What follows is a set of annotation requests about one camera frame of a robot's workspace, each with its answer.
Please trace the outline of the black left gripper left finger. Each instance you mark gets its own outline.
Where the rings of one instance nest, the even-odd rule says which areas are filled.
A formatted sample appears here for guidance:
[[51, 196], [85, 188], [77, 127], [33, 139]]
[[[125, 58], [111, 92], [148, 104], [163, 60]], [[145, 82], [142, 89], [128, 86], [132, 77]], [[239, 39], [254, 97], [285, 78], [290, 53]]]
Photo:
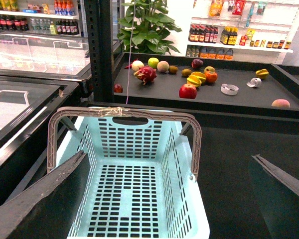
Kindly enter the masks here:
[[0, 206], [0, 239], [65, 239], [82, 201], [88, 155], [79, 151]]

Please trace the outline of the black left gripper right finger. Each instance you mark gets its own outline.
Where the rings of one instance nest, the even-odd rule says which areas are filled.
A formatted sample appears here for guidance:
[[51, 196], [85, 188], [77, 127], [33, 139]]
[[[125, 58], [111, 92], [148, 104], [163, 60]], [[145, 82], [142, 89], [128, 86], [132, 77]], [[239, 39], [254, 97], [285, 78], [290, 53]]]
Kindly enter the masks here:
[[273, 239], [299, 239], [299, 180], [257, 154], [248, 172]]

